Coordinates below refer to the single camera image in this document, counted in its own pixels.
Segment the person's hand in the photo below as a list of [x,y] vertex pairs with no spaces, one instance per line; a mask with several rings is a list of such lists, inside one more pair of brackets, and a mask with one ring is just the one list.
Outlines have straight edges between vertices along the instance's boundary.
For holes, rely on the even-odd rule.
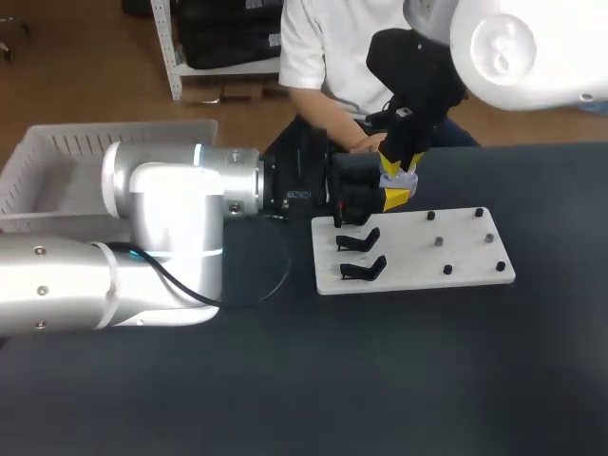
[[377,133],[368,136],[365,140],[357,144],[351,149],[352,154],[362,154],[370,152],[378,152],[380,143],[387,137],[386,133]]

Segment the black hook part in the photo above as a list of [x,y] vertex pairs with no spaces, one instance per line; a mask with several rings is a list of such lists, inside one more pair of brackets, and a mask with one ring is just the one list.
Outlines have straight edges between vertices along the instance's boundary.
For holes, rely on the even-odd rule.
[[355,264],[341,264],[340,273],[343,280],[365,280],[373,282],[387,267],[387,258],[382,255],[375,260],[370,268],[357,266]]
[[350,236],[336,236],[338,252],[369,252],[380,238],[380,228],[374,228],[366,239]]

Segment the white plastic basket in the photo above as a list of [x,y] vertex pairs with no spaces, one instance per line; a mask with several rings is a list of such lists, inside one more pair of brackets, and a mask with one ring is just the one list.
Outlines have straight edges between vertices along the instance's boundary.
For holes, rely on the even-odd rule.
[[124,143],[213,143],[214,120],[33,126],[0,175],[0,229],[78,240],[121,240],[124,222],[105,210],[106,149]]

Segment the white t-shirt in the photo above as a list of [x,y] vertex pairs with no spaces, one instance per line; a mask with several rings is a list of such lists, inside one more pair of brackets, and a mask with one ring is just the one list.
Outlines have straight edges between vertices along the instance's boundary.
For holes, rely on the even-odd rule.
[[352,114],[378,112],[392,94],[366,59],[373,34],[393,28],[409,29],[403,0],[285,0],[279,81],[323,89]]

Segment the table surface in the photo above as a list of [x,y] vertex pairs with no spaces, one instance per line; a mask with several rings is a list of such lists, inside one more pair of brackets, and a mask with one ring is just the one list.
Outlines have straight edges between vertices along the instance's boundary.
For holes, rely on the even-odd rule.
[[409,210],[488,207],[513,285],[320,296],[301,222],[290,278],[255,309],[11,339],[3,453],[604,456],[606,167],[608,144],[427,154]]

